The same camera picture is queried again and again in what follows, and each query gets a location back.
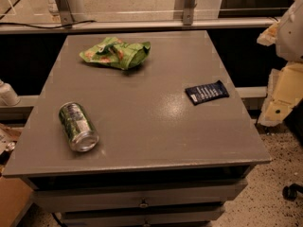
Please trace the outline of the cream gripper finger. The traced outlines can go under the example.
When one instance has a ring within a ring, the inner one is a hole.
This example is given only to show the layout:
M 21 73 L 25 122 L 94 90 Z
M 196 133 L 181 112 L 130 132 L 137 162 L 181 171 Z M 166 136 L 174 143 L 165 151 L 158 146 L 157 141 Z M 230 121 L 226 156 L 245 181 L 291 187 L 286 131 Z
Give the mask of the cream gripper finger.
M 280 124 L 302 99 L 303 63 L 288 62 L 281 70 L 273 69 L 258 123 L 265 127 Z

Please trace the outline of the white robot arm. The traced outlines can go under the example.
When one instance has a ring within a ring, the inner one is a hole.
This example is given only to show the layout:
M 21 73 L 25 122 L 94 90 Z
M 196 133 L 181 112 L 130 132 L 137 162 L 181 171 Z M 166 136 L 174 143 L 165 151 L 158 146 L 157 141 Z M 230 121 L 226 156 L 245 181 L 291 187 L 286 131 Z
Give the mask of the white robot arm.
M 276 54 L 287 63 L 269 77 L 267 97 L 258 122 L 280 124 L 303 99 L 303 0 L 295 0 L 278 22 L 257 38 L 257 43 L 276 46 Z

